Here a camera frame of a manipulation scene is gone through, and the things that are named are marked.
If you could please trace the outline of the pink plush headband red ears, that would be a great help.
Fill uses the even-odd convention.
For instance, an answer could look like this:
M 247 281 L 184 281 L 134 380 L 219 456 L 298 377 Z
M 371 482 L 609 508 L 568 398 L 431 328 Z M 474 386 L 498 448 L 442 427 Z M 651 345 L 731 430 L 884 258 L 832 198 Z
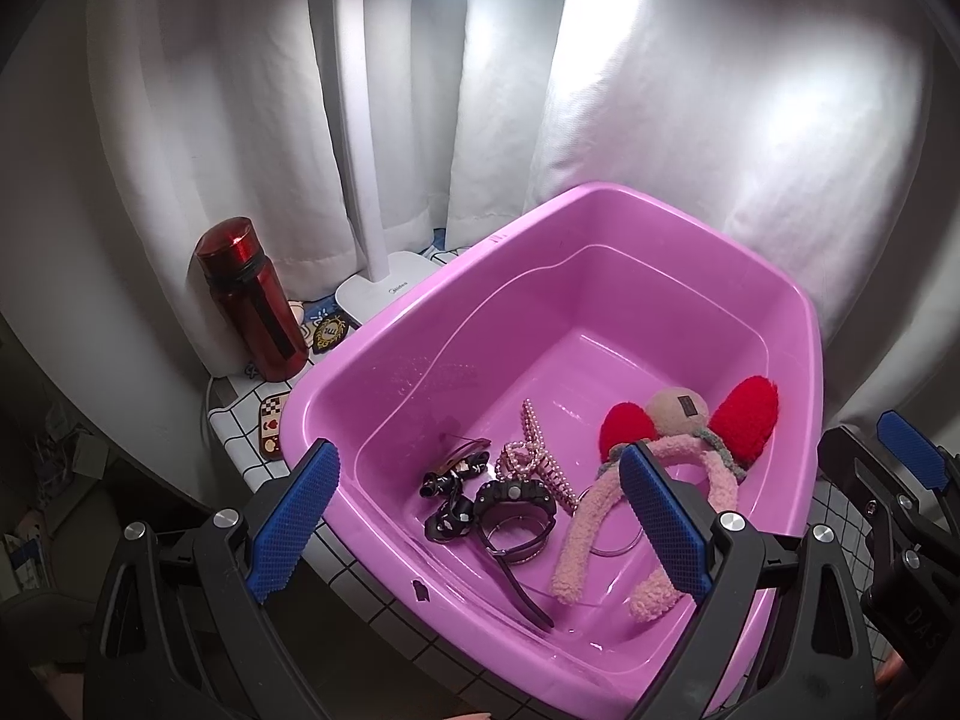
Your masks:
M 620 484 L 620 454 L 639 442 L 662 468 L 692 465 L 706 476 L 708 499 L 715 511 L 737 507 L 739 486 L 765 450 L 779 418 L 779 392 L 763 376 L 741 380 L 718 406 L 711 408 L 697 392 L 667 387 L 646 405 L 624 401 L 612 406 L 602 422 L 599 449 L 607 468 L 579 502 L 551 576 L 550 593 L 576 605 L 586 585 L 590 551 L 602 523 L 625 497 Z

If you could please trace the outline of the thin clear hoop band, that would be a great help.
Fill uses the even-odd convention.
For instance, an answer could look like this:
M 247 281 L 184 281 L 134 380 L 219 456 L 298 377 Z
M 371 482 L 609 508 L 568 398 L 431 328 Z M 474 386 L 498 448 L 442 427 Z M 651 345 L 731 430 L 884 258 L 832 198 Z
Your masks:
M 589 554 L 604 559 L 624 556 L 633 551 L 643 538 L 643 527 L 636 520 L 611 515 L 599 527 Z

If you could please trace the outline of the black polka dot bow headband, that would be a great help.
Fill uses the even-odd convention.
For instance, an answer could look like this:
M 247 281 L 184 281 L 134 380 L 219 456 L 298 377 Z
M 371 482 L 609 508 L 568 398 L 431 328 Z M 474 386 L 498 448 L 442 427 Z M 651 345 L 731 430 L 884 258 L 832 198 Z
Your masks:
M 423 475 L 418 494 L 423 499 L 438 500 L 438 509 L 425 520 L 423 525 L 425 538 L 434 544 L 449 544 L 467 536 L 475 536 L 483 553 L 503 574 L 506 585 L 514 593 L 519 611 L 540 631 L 550 631 L 553 628 L 553 619 L 524 589 L 524 585 L 514 572 L 514 567 L 535 559 L 547 546 L 551 534 L 532 538 L 526 530 L 509 528 L 509 532 L 504 535 L 496 532 L 493 538 L 488 538 L 478 530 L 473 513 L 473 500 L 477 491 L 473 496 L 467 496 L 466 484 L 480 479 L 487 472 L 488 465 L 490 465 L 490 452 L 483 450 L 470 457 L 462 458 L 457 465 L 449 468 L 442 475 L 436 472 Z

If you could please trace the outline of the colourful coaster stickers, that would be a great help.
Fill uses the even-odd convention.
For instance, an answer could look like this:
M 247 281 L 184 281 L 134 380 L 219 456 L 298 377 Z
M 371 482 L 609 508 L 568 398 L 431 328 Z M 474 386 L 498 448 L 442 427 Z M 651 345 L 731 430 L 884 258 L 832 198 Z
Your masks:
M 256 417 L 257 450 L 265 461 L 280 460 L 283 455 L 280 418 L 293 387 L 322 356 L 342 343 L 352 331 L 352 321 L 334 296 L 325 296 L 314 302 L 293 302 L 291 307 L 295 309 L 295 316 L 301 319 L 299 330 L 306 344 L 308 359 L 298 372 L 283 382 L 259 380 L 254 387 L 254 395 L 259 402 Z

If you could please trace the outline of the brown hair clip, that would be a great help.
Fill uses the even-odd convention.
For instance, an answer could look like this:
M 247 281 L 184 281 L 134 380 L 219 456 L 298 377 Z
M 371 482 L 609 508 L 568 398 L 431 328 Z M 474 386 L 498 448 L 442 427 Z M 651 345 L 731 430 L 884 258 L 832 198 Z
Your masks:
M 483 452 L 490 447 L 491 440 L 486 437 L 479 437 L 478 439 L 464 439 L 460 444 L 454 445 L 449 452 L 444 455 L 443 460 L 439 462 L 438 468 L 436 468 L 436 473 L 442 475 L 446 473 L 449 468 L 452 468 L 454 465 L 457 465 L 462 458 L 470 457 L 477 452 Z

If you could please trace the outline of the white curtain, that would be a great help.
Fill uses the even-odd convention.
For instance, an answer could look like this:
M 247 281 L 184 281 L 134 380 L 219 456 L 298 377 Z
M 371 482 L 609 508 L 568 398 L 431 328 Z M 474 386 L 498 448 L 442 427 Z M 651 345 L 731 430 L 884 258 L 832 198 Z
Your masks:
M 391 249 L 573 185 L 789 273 L 827 413 L 958 408 L 958 71 L 916 0 L 364 0 Z M 363 263 L 324 0 L 47 0 L 2 73 L 2 307 L 80 405 L 239 366 L 192 255 L 251 216 L 286 291 Z

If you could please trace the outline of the red metal water bottle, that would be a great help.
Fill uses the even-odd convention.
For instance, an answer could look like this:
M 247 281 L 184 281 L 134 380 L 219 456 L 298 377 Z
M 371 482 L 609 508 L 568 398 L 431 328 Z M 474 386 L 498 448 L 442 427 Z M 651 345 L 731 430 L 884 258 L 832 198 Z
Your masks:
M 293 377 L 308 362 L 308 346 L 249 218 L 220 221 L 197 242 L 195 259 L 223 315 L 268 382 Z

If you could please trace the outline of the white desk lamp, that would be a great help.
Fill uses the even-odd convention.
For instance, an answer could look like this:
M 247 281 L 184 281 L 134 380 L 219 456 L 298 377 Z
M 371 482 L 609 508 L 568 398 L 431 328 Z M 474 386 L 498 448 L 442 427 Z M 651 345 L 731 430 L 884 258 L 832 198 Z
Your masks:
M 566 0 L 325 0 L 320 68 L 366 262 L 335 297 L 364 322 L 551 195 L 550 83 Z

